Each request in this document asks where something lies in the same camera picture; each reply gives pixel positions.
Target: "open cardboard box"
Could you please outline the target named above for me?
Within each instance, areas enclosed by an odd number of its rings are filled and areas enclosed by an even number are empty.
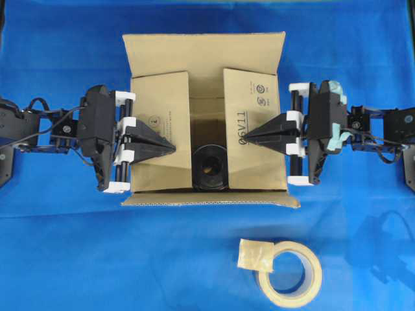
[[[276,71],[284,32],[129,34],[123,39],[132,72],[131,92],[137,94],[133,116],[176,146],[174,154],[132,166],[133,195],[124,205],[300,206],[287,190],[284,156],[237,143],[241,134],[279,113]],[[255,81],[261,89],[256,88]],[[245,124],[239,124],[238,109],[243,115],[244,107],[253,102],[256,105],[257,90],[268,98],[261,97],[258,104],[262,110],[254,108],[251,125],[245,128]],[[193,190],[191,153],[204,144],[227,146],[229,190]]]

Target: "masking tape roll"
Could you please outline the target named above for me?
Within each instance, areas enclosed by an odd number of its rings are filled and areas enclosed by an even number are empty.
[[[305,277],[302,285],[294,292],[281,294],[270,283],[269,272],[258,271],[257,279],[264,294],[277,306],[299,308],[312,301],[322,285],[322,267],[316,255],[306,246],[295,242],[280,242],[274,245],[270,256],[273,260],[282,253],[292,253],[302,262]]]

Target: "wire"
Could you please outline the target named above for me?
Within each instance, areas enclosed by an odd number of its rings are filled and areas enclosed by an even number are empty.
[[[358,131],[358,130],[355,130],[354,128],[345,128],[344,130],[346,130],[346,131],[348,131],[352,134],[359,134],[359,135],[362,135],[362,136],[365,136],[365,137],[369,137],[373,140],[383,141],[384,143],[388,143],[388,144],[396,144],[396,145],[403,145],[403,144],[412,145],[412,144],[415,144],[415,143],[399,143],[397,141],[389,141],[388,139],[384,139],[384,138],[378,137],[378,136],[373,136],[370,133],[365,133],[365,132],[362,132],[362,131]]]
[[[46,100],[44,100],[41,97],[36,97],[36,98],[32,99],[32,101],[30,102],[30,104],[27,106],[27,108],[25,110],[29,110],[29,111],[32,110],[33,105],[34,105],[35,102],[40,102],[41,105],[43,106],[43,110],[45,110],[45,111],[49,110],[49,106],[47,105]]]
[[[50,128],[48,128],[48,129],[46,129],[46,130],[44,130],[44,131],[40,131],[40,132],[38,132],[38,133],[31,134],[31,135],[26,136],[26,137],[24,137],[24,138],[22,138],[22,139],[18,139],[17,141],[12,141],[11,143],[4,144],[4,145],[0,146],[0,150],[1,150],[1,149],[6,148],[6,147],[8,147],[8,146],[13,146],[13,145],[15,145],[15,144],[19,144],[19,143],[22,143],[22,142],[24,142],[24,141],[27,141],[28,139],[31,139],[31,138],[33,138],[33,137],[36,137],[36,136],[39,136],[39,135],[43,135],[43,134],[45,134],[45,133],[47,133],[47,132],[50,132],[50,131],[51,131],[51,130],[53,130],[55,127],[57,127],[59,124],[61,124],[62,122],[64,122],[64,121],[65,121],[65,119],[66,119],[66,118],[68,118],[68,116],[70,116],[70,115],[71,115],[72,113],[74,113],[76,110],[81,110],[81,109],[84,109],[84,108],[85,108],[85,107],[75,107],[75,108],[73,108],[73,109],[69,110],[67,113],[65,113],[65,115],[64,115],[62,118],[60,118],[58,122],[56,122],[55,124],[53,124]]]
[[[73,150],[73,151],[75,151],[75,153],[79,156],[79,158],[82,160],[82,162],[85,164],[85,165],[87,165],[87,166],[89,166],[89,167],[93,167],[93,163],[91,163],[91,162],[88,162],[83,156],[82,156],[82,154],[80,154],[79,153],[79,151],[77,150],[77,149],[75,149],[75,148],[73,148],[73,147],[71,147],[71,149]]]
[[[382,162],[384,162],[386,164],[396,163],[396,162],[399,161],[399,159],[402,156],[401,146],[403,146],[405,144],[398,143],[396,141],[389,141],[388,139],[383,139],[383,138],[378,137],[378,136],[373,136],[370,133],[361,132],[361,131],[355,130],[353,128],[345,128],[345,130],[348,131],[348,132],[350,132],[350,133],[352,133],[353,135],[357,134],[357,135],[361,135],[363,137],[369,138],[369,140],[371,140],[373,142],[373,145],[375,146],[375,151],[376,151],[377,155],[382,160]],[[388,159],[387,157],[385,157],[383,155],[383,153],[382,153],[382,147],[383,147],[383,145],[378,144],[376,142],[376,140],[383,141],[385,143],[394,144],[395,145],[395,147],[394,147],[394,158],[392,160]]]

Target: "robotic arm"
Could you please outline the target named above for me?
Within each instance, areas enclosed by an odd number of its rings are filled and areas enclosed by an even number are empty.
[[[0,187],[12,177],[15,149],[53,154],[74,150],[85,164],[93,166],[98,190],[110,193],[130,190],[130,164],[176,151],[165,138],[132,117],[135,100],[133,93],[108,92],[105,86],[89,89],[80,106],[71,110],[50,110],[42,98],[35,98],[20,110],[13,102],[0,98]],[[33,108],[36,102],[42,104],[43,110]],[[116,107],[120,109],[118,122]],[[79,111],[78,120],[73,118],[75,111]],[[41,119],[49,119],[52,126],[39,132]],[[38,136],[47,132],[51,133],[49,145],[38,146]],[[92,163],[84,157],[91,158]],[[115,181],[110,181],[113,165]]]
[[[415,174],[415,108],[369,109],[351,107],[336,81],[323,81],[320,89],[314,83],[289,86],[291,110],[247,133],[244,140],[290,156],[293,185],[317,185],[328,155],[339,154],[347,144],[353,151],[376,152],[391,164],[404,155],[407,185],[414,188]],[[308,115],[303,114],[303,99],[308,97]],[[371,133],[371,119],[383,119],[383,136]],[[388,159],[384,154],[393,154]],[[303,176],[303,159],[308,159],[308,176]]]

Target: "blue cloth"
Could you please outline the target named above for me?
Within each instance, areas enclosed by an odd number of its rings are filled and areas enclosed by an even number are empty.
[[[95,84],[128,90],[124,33],[284,30],[283,110],[289,83],[324,79],[342,84],[350,106],[415,103],[404,0],[137,2],[7,1],[1,96],[72,108]],[[0,310],[277,310],[236,267],[240,238],[294,240],[316,253],[322,288],[303,310],[415,308],[415,194],[401,163],[344,148],[327,159],[321,185],[290,188],[298,210],[120,207],[126,195],[95,190],[75,154],[16,154],[15,164],[0,189]]]

